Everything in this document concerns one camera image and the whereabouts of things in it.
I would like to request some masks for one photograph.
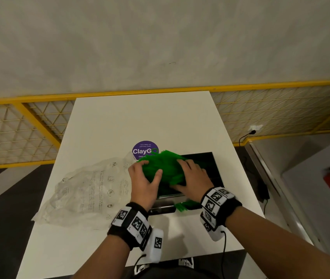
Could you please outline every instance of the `black wrist strap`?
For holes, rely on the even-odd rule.
[[[107,235],[120,237],[128,244],[130,250],[135,247],[144,250],[152,231],[147,219],[146,210],[137,203],[130,202],[113,219]]]
[[[215,231],[219,225],[225,226],[230,216],[238,206],[242,206],[235,195],[223,187],[210,188],[201,199],[203,213],[201,218],[207,221],[212,230]]]

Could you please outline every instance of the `clear plastic bag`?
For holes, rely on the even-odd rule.
[[[68,173],[32,218],[37,223],[107,229],[131,197],[132,153]]]

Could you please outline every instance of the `power outlet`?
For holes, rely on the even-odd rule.
[[[258,132],[259,130],[261,130],[262,127],[263,125],[251,125],[249,131],[255,130]]]

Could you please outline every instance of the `white tabletop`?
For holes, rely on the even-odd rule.
[[[177,154],[213,152],[224,186],[243,206],[263,216],[226,128],[208,91],[78,98],[52,170],[42,204],[55,185],[80,167],[124,157],[140,141]],[[161,260],[220,253],[200,223],[200,210],[150,216],[164,230]],[[107,231],[35,224],[17,275],[40,279],[74,274],[106,237]],[[227,231],[226,251],[242,249]],[[135,248],[127,266],[141,251]]]

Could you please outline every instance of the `metal edge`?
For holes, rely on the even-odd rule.
[[[312,225],[306,219],[306,216],[301,213],[301,219],[298,217],[296,211],[300,209],[300,206],[293,204],[293,202],[289,202],[286,195],[288,193],[284,194],[279,183],[273,177],[270,169],[262,158],[259,150],[251,141],[247,143],[245,148],[292,232],[306,242],[316,246],[318,249],[327,252],[328,249],[322,244]]]

